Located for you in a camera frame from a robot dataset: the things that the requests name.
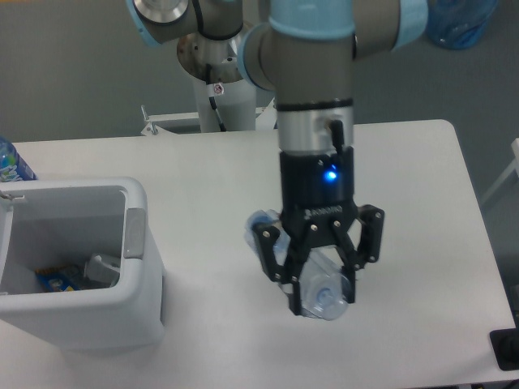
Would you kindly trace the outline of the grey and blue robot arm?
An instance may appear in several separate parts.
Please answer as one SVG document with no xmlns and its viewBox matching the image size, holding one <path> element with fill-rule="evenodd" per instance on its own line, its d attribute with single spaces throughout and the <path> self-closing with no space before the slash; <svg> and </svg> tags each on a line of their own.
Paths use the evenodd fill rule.
<svg viewBox="0 0 519 389">
<path fill-rule="evenodd" d="M 240 1 L 129 1 L 143 40 L 193 36 L 203 80 L 214 87 L 226 58 L 241 77 L 275 94 L 280 213 L 259 211 L 246 237 L 290 310 L 334 320 L 355 301 L 356 273 L 380 256 L 384 212 L 354 202 L 356 60 L 399 48 L 425 30 L 424 1 L 263 1 L 246 29 Z"/>
</svg>

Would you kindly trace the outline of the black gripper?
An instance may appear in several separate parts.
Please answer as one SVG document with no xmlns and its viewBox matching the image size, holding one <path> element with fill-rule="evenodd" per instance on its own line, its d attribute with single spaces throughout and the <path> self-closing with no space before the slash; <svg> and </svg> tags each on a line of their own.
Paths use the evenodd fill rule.
<svg viewBox="0 0 519 389">
<path fill-rule="evenodd" d="M 284 229 L 276 221 L 251 226 L 264 274 L 285 294 L 294 315 L 312 315 L 303 307 L 303 268 L 312 248 L 335 246 L 342 262 L 343 297 L 355 303 L 356 272 L 380 257 L 385 213 L 371 204 L 354 203 L 354 149 L 305 156 L 281 152 L 280 170 Z M 356 246 L 348 234 L 354 221 L 361 225 Z M 278 263 L 275 246 L 285 232 L 289 242 Z"/>
</svg>

